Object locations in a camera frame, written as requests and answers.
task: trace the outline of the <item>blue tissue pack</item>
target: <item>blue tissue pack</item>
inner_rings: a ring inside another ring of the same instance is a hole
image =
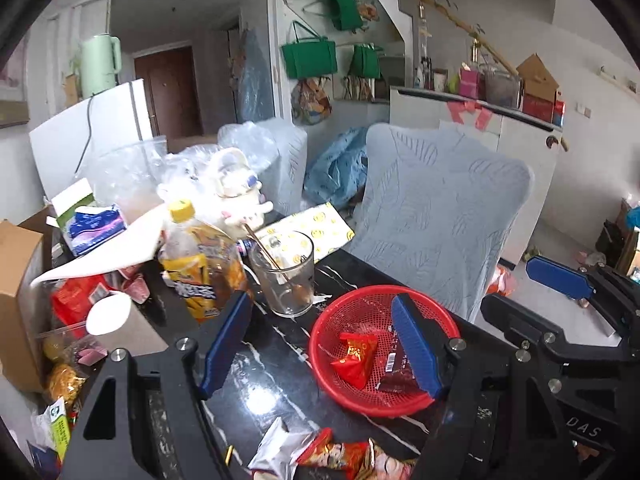
[[[87,254],[97,246],[123,232],[127,225],[116,206],[76,208],[68,225],[71,250],[76,256]]]

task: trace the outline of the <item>barcode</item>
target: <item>barcode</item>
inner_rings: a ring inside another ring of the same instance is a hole
[[[89,294],[89,301],[92,305],[95,305],[98,301],[102,298],[106,298],[108,295],[109,291],[107,288],[103,284],[98,283],[98,285],[95,286],[94,291]]]
[[[389,354],[389,357],[386,358],[385,372],[393,372],[395,362],[396,362],[396,353],[391,352],[391,354]]]

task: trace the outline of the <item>brown stirring stick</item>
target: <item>brown stirring stick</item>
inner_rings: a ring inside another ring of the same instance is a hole
[[[260,247],[260,250],[267,257],[267,259],[269,260],[273,268],[276,270],[280,270],[280,266],[278,265],[274,257],[271,256],[271,253],[267,250],[264,244],[260,241],[260,238],[258,238],[257,235],[254,233],[254,230],[251,229],[247,224],[242,224],[242,226],[249,233],[249,236],[254,239],[254,242],[258,244],[258,247]],[[291,283],[290,279],[287,277],[287,275],[284,272],[281,272],[281,275],[287,282],[287,285],[289,285],[291,289],[291,293],[293,294],[293,297],[296,298],[296,300],[302,304],[308,303],[309,294],[306,288],[302,285]]]

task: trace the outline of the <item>red mesh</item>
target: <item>red mesh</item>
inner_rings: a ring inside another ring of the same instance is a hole
[[[388,417],[411,415],[433,402],[424,392],[401,395],[376,391],[391,350],[392,337],[388,331],[391,301],[401,292],[408,292],[423,316],[435,319],[450,338],[460,337],[458,327],[443,307],[428,296],[404,286],[365,286],[335,300],[316,320],[309,340],[309,357],[322,388],[336,402],[354,412]],[[346,355],[346,347],[338,339],[341,332],[378,336],[373,371],[363,390],[343,381],[330,365],[331,361]]]

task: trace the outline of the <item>table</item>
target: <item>table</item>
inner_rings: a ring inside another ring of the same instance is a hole
[[[194,328],[195,323],[183,300],[164,285],[158,270],[158,264],[150,262],[145,277],[166,318],[155,319],[157,313],[153,312],[146,312],[146,315],[160,335],[172,342],[177,334]],[[315,282],[316,294],[331,295],[326,304],[354,288],[401,285],[344,250],[335,251],[316,264]],[[206,402],[218,445],[221,449],[228,445],[235,448],[230,465],[234,478],[248,478],[246,464],[277,416],[283,418],[290,430],[329,427],[334,431],[336,442],[362,442],[373,438],[396,458],[409,459],[419,455],[436,404],[412,416],[370,418],[343,409],[318,387],[307,357],[307,345],[313,324],[326,304],[317,304],[296,319],[286,319],[271,312],[261,294],[258,295],[252,321],[224,387]],[[506,362],[513,347],[471,323],[455,319],[463,338],[471,344],[481,340],[485,352]],[[480,409],[495,410],[496,404],[497,397],[487,394],[481,399]],[[491,418],[485,420],[486,430],[491,431]],[[488,455],[489,449],[480,446],[477,452],[469,455],[468,466],[482,467],[488,458],[482,456],[484,452]],[[298,468],[296,473],[296,480],[329,478],[344,479],[344,473],[306,467]]]

